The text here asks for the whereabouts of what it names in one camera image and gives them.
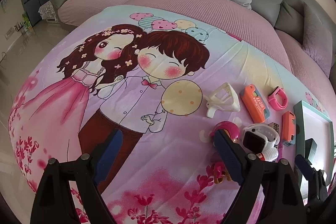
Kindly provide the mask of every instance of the brown pants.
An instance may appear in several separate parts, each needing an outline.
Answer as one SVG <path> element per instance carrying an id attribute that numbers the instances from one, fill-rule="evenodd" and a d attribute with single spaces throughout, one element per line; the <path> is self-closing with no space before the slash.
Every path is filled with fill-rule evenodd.
<path id="1" fill-rule="evenodd" d="M 111 131 L 115 128 L 122 131 L 123 143 L 106 180 L 102 181 L 98 185 L 99 193 L 102 193 L 111 183 L 143 134 L 118 125 L 117 123 L 106 118 L 100 109 L 98 109 L 83 126 L 78 135 L 82 153 L 90 154 L 96 145 L 103 143 Z"/>

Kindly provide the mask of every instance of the metal screw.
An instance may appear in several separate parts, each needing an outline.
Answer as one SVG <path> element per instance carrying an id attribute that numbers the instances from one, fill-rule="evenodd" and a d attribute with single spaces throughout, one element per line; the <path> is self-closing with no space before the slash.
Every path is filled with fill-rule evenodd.
<path id="1" fill-rule="evenodd" d="M 281 162 L 283 165 L 287 165 L 287 164 L 288 164 L 288 160 L 286 160 L 286 159 L 281 159 L 280 162 Z"/>
<path id="2" fill-rule="evenodd" d="M 50 165 L 54 164 L 55 162 L 56 162 L 56 159 L 55 159 L 55 158 L 50 158 L 50 159 L 48 160 L 48 164 L 50 164 Z"/>
<path id="3" fill-rule="evenodd" d="M 257 156 L 255 154 L 248 154 L 247 157 L 250 159 L 250 160 L 255 160 L 257 158 Z"/>
<path id="4" fill-rule="evenodd" d="M 90 154 L 88 154 L 88 153 L 85 153 L 85 154 L 81 155 L 82 160 L 87 160 L 89 157 L 90 157 Z"/>

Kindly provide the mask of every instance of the cartoon tablecloth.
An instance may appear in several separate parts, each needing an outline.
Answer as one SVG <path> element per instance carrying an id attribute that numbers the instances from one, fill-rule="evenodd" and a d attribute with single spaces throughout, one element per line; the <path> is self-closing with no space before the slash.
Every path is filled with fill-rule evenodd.
<path id="1" fill-rule="evenodd" d="M 36 191 L 49 158 L 75 160 L 119 128 L 122 148 L 99 185 L 118 223 L 215 223 L 239 187 L 214 184 L 209 132 L 221 121 L 253 123 L 242 101 L 240 112 L 206 117 L 203 95 L 225 82 L 237 93 L 254 84 L 264 98 L 283 87 L 288 107 L 270 108 L 268 123 L 281 125 L 300 100 L 328 115 L 288 70 L 233 34 L 164 10 L 106 8 L 51 50 L 21 88 L 8 122 L 16 160 Z M 284 149 L 291 164 L 294 153 Z M 260 192 L 250 223 L 262 200 Z"/>

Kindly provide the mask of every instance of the tile floor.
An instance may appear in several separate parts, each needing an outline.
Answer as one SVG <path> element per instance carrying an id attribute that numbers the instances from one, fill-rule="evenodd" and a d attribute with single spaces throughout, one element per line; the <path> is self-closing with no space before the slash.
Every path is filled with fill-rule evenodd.
<path id="1" fill-rule="evenodd" d="M 44 20 L 34 26 L 30 37 L 21 36 L 0 66 L 0 192 L 22 224 L 30 222 L 34 193 L 16 163 L 7 131 L 13 99 L 20 87 L 47 53 L 67 34 L 58 24 Z"/>

